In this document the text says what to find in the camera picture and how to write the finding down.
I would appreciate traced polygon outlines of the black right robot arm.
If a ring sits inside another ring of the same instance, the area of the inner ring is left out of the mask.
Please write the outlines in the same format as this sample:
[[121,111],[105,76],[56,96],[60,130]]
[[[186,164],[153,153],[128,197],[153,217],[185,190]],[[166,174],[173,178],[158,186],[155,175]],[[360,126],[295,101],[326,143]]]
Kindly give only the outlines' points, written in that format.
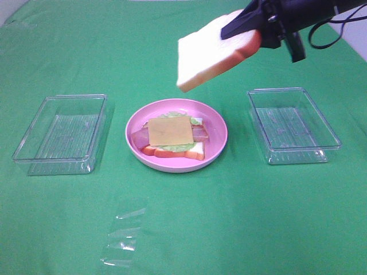
[[306,58],[298,31],[366,4],[366,1],[251,1],[221,29],[221,39],[258,30],[261,47],[276,49],[285,41],[292,62]]

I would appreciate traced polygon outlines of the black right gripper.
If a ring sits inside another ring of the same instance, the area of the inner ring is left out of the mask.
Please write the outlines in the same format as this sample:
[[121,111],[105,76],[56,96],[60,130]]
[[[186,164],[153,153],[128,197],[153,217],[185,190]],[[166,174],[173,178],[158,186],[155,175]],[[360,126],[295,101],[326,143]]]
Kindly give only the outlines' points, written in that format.
[[297,31],[291,30],[287,1],[251,1],[233,20],[221,29],[222,40],[250,30],[260,29],[261,47],[276,49],[286,43],[292,62],[306,58],[302,39]]

